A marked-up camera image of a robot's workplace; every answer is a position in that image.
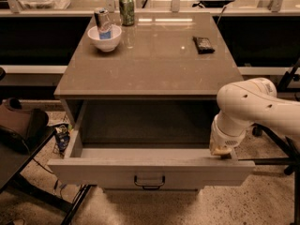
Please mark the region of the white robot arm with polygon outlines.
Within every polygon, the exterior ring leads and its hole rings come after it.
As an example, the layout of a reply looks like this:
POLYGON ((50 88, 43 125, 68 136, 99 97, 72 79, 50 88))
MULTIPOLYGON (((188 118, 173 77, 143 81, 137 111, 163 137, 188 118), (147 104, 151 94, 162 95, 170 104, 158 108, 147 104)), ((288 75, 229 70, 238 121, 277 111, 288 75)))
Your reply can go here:
POLYGON ((253 124, 284 135, 300 149, 300 102, 277 98, 274 84, 265 78, 232 82, 217 92, 219 113, 211 126, 210 153, 225 156, 245 138, 253 124))

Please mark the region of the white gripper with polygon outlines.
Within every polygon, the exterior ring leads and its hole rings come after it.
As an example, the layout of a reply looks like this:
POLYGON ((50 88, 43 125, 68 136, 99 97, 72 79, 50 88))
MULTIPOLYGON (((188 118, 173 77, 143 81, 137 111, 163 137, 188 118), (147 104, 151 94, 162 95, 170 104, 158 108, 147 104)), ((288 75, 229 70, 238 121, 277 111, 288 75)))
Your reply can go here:
POLYGON ((225 113, 217 114, 211 126, 211 155, 228 156, 244 140, 247 127, 246 121, 231 118, 225 113))

